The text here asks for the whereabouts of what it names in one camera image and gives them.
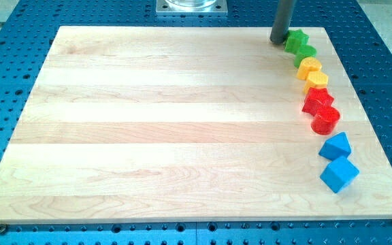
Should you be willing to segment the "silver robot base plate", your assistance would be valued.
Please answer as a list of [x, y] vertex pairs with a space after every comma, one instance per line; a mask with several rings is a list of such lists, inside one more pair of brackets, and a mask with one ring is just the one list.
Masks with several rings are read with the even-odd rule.
[[156, 0], [157, 16], [226, 16], [227, 0]]

